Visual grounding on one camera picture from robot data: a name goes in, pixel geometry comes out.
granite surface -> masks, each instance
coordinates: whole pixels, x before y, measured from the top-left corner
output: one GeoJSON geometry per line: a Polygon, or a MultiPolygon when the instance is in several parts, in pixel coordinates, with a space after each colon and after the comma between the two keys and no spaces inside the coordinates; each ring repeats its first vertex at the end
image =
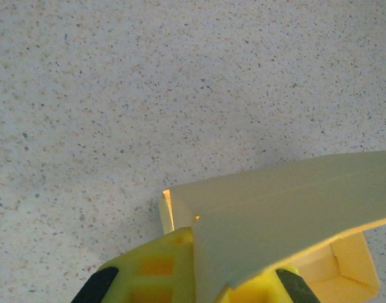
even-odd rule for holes
{"type": "Polygon", "coordinates": [[[71,301],[169,185],[385,149],[386,1],[0,0],[0,302],[71,301]]]}

cardboard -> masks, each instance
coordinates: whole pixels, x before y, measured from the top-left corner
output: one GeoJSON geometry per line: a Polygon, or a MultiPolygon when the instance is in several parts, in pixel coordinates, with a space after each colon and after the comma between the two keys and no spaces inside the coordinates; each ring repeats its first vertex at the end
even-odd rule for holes
{"type": "Polygon", "coordinates": [[[174,186],[160,213],[166,233],[192,227],[197,303],[288,263],[321,302],[364,302],[378,278],[361,232],[386,223],[386,151],[174,186]]]}

cardboard flap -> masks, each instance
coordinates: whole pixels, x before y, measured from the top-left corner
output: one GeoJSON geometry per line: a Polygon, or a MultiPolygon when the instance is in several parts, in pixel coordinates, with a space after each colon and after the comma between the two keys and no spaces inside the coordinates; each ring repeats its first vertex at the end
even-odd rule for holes
{"type": "Polygon", "coordinates": [[[169,193],[173,227],[192,226],[196,302],[215,302],[264,269],[385,224],[386,151],[285,163],[169,193]]]}

speckled countertop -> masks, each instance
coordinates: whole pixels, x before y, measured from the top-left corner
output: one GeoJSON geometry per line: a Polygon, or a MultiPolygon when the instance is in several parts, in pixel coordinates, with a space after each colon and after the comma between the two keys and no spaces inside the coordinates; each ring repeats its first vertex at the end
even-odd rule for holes
{"type": "Polygon", "coordinates": [[[386,149],[386,1],[325,2],[0,0],[0,302],[69,302],[169,185],[386,149]]]}

folded cardboard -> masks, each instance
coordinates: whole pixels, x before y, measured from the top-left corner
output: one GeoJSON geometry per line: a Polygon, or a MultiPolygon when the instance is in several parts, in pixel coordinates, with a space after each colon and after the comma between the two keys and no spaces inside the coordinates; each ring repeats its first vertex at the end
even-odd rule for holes
{"type": "Polygon", "coordinates": [[[328,155],[164,191],[165,233],[191,226],[196,302],[298,267],[321,302],[378,292],[362,231],[386,223],[386,151],[328,155]]]}

